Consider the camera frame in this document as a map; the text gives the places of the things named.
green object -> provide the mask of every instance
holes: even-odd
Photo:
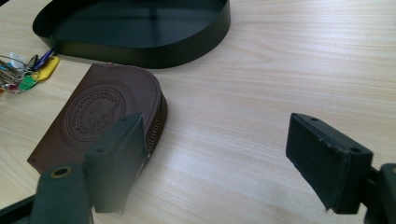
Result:
[[[22,91],[31,89],[36,84],[36,81],[32,77],[24,77],[20,85],[18,86]]]

light wood surface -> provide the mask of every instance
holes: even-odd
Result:
[[[0,54],[48,47],[32,23],[49,0],[0,7]],[[396,1],[232,0],[204,57],[150,70],[169,115],[125,213],[95,223],[362,223],[326,212],[285,156],[290,113],[324,120],[396,162]],[[94,61],[60,55],[52,77],[0,95],[0,208],[35,193],[27,163]]]

yellow object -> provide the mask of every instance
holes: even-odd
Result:
[[[51,56],[49,57],[49,60],[44,64],[44,66],[39,69],[37,72],[32,74],[32,79],[35,81],[42,81],[47,79],[55,70],[56,65],[58,65],[60,59],[57,56]]]

